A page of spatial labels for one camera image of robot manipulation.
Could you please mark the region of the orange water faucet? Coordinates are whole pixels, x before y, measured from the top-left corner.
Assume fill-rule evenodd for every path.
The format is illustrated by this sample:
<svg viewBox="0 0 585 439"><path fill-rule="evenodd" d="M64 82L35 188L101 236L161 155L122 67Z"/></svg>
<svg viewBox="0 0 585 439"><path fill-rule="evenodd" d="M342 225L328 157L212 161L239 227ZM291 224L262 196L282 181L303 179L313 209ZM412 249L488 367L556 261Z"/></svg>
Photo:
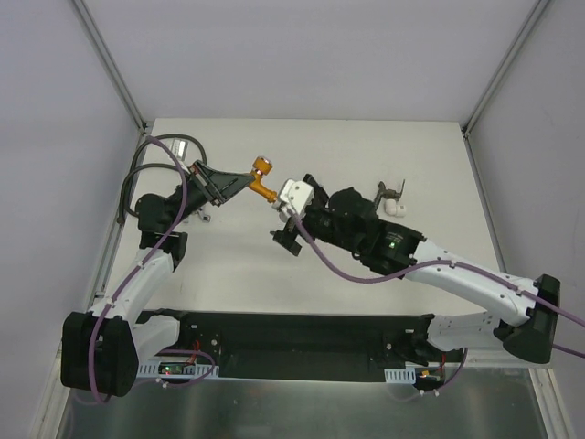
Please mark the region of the orange water faucet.
<svg viewBox="0 0 585 439"><path fill-rule="evenodd" d="M269 203L274 203L277 200L278 193L265 187L262 183L272 170L272 163L264 156L258 156L252 164L250 174L253 176L253 181L249 184L249 188L256 194L263 197Z"/></svg>

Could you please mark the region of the white elbow pipe fitting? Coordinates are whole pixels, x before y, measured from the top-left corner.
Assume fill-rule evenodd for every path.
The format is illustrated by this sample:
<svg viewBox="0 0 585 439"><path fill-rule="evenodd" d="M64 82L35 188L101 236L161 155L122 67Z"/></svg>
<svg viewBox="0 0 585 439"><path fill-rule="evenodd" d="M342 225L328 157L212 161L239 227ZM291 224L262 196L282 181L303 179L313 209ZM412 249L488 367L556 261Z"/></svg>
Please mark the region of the white elbow pipe fitting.
<svg viewBox="0 0 585 439"><path fill-rule="evenodd" d="M277 197L277 199L272 204L272 208L279 212L287 212L288 198Z"/></svg>

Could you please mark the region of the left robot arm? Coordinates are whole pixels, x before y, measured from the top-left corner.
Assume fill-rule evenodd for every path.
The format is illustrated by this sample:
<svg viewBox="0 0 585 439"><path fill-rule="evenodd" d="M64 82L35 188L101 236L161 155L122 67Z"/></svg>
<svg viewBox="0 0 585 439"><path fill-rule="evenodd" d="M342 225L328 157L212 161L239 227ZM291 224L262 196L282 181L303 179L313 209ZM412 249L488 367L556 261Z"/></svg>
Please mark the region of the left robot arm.
<svg viewBox="0 0 585 439"><path fill-rule="evenodd" d="M62 327L60 381L96 396L122 397L142 363L165 348L185 355L192 332L172 316L138 318L186 254L188 235L177 225L207 203L221 206L248 187L250 173L217 171L197 160L179 171L173 194L142 195L136 203L139 249L122 279L87 312L72 312Z"/></svg>

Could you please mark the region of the white elbow fitting right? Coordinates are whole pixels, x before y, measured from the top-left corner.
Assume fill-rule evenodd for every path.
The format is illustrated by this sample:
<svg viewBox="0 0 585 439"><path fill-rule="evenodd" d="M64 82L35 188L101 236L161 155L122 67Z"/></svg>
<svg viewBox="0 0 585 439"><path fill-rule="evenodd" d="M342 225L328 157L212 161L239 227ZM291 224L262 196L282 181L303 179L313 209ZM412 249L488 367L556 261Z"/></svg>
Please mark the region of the white elbow fitting right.
<svg viewBox="0 0 585 439"><path fill-rule="evenodd" d="M384 201L384 211L387 215L394 218L404 218L407 214L407 209L394 198L389 198Z"/></svg>

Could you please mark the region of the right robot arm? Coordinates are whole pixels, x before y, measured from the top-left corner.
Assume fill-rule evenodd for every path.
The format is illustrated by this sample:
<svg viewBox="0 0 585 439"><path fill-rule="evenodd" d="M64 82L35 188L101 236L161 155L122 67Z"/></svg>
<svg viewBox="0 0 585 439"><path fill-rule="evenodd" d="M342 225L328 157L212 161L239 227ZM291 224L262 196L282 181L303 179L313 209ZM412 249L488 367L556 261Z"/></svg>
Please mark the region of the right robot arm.
<svg viewBox="0 0 585 439"><path fill-rule="evenodd" d="M272 236L293 255L303 237L328 268L317 242L345 250L375 273L371 283L394 279L430 285L481 307L462 316L431 316L428 328L411 338L413 354L433 360L443 351L501 347L535 364L551 359L560 282L542 274L536 279L499 273L469 262L402 224L381 219L377 204L352 187L328 195L306 175L288 179L272 207L285 226Z"/></svg>

